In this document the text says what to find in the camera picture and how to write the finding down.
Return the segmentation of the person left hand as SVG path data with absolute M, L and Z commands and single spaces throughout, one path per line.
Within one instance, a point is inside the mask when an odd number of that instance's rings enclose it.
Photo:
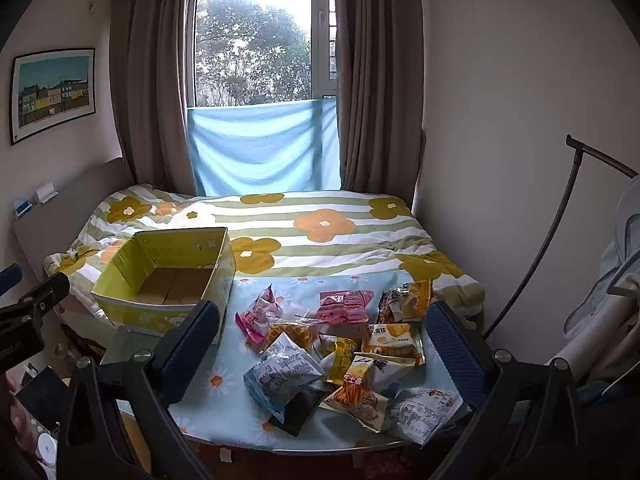
M 6 386 L 9 390 L 10 414 L 15 431 L 16 443 L 23 451 L 34 455 L 37 449 L 38 432 L 32 428 L 24 406 L 15 396 L 15 380 L 9 373 L 4 375 L 4 379 L 6 380 Z

